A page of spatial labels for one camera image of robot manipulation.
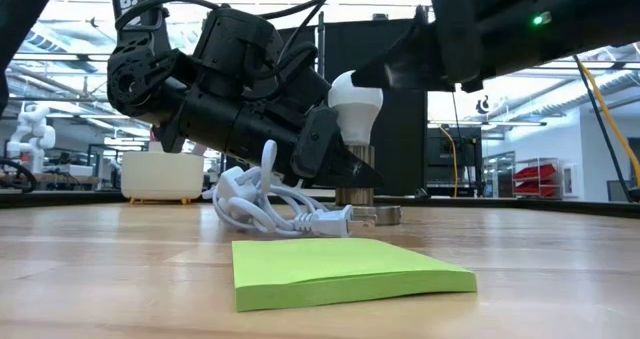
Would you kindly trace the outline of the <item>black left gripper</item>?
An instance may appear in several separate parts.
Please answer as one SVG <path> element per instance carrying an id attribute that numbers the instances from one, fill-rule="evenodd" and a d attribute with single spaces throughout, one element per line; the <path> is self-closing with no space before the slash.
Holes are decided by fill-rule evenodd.
<path id="1" fill-rule="evenodd" d="M 293 84 L 272 100 L 220 96 L 196 86 L 167 81 L 159 91 L 164 117 L 162 148 L 178 152 L 189 139 L 251 164 L 273 140 L 279 158 L 274 169 L 287 184 L 300 179 L 322 188 L 378 188 L 373 146 L 345 145 L 337 112 L 322 104 L 326 81 Z"/>

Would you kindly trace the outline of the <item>black metal stand pole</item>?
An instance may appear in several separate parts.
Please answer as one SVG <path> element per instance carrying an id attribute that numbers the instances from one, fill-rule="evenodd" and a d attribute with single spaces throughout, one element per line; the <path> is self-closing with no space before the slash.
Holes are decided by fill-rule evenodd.
<path id="1" fill-rule="evenodd" d="M 318 15 L 318 25 L 317 25 L 317 35 L 316 35 L 316 44 L 318 48 L 318 57 L 317 57 L 317 72 L 321 77 L 325 77 L 325 20 L 324 20 L 324 12 L 321 11 Z"/>

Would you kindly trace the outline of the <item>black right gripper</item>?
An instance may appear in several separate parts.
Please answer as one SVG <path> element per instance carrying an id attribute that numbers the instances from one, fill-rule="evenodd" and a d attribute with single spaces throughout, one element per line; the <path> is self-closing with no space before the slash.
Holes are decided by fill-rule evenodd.
<path id="1" fill-rule="evenodd" d="M 409 30 L 384 53 L 351 74 L 356 87 L 468 92 L 505 73 L 497 50 L 487 42 L 503 0 L 432 0 L 436 21 L 416 8 Z"/>

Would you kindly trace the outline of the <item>black aluminium table frame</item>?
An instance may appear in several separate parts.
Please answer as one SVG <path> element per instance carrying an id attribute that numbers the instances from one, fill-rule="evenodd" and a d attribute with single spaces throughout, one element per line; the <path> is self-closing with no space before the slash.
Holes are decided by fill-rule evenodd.
<path id="1" fill-rule="evenodd" d="M 118 192 L 38 191 L 28 194 L 0 194 L 0 209 L 48 206 L 93 205 L 128 202 Z M 640 204 L 560 201 L 514 198 L 414 198 L 377 196 L 374 203 L 382 206 L 482 208 L 549 211 L 583 215 L 640 219 Z"/>

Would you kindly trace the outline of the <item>brass lamp socket base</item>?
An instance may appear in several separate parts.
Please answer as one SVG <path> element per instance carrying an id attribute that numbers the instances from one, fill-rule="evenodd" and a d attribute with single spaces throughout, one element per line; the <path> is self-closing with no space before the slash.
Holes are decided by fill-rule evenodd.
<path id="1" fill-rule="evenodd" d="M 401 207 L 376 205 L 373 188 L 337 188 L 335 195 L 337 206 L 352 206 L 355 221 L 372 221 L 376 226 L 400 224 Z"/>

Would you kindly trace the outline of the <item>black equipment cart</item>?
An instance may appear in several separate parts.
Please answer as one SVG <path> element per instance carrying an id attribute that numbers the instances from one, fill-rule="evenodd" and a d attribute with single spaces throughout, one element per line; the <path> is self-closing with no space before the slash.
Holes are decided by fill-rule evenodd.
<path id="1" fill-rule="evenodd" d="M 427 183 L 458 185 L 478 182 L 482 167 L 481 131 L 478 127 L 427 130 Z"/>

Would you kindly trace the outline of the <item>white lightbulb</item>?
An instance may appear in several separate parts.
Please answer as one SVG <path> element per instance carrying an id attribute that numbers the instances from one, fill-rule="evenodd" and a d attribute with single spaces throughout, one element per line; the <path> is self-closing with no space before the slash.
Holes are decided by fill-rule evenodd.
<path id="1" fill-rule="evenodd" d="M 347 145 L 370 144 L 374 122 L 383 106 L 379 88 L 357 87 L 352 82 L 354 70 L 340 74 L 328 93 L 328 106 L 338 112 L 338 125 Z"/>

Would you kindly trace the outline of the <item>green sticky note pad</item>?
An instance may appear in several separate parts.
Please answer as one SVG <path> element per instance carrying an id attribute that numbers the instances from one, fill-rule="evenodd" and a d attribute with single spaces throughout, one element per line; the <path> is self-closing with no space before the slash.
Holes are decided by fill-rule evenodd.
<path id="1" fill-rule="evenodd" d="M 235 241 L 232 261 L 238 312 L 477 290 L 474 272 L 375 239 Z"/>

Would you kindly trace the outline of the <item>white round desk organizer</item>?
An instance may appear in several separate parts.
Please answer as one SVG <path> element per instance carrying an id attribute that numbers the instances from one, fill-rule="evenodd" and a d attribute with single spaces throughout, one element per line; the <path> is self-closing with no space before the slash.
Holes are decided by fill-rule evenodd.
<path id="1" fill-rule="evenodd" d="M 204 158 L 166 153 L 159 142 L 148 151 L 126 152 L 122 158 L 121 193 L 131 202 L 197 199 L 203 187 Z"/>

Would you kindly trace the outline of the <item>shelf with red bins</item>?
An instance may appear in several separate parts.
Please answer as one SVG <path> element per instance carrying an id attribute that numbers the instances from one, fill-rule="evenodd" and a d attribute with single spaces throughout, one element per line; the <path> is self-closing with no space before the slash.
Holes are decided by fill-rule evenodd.
<path id="1" fill-rule="evenodd" d="M 512 184 L 515 198 L 560 200 L 563 191 L 560 161 L 548 157 L 516 161 Z"/>

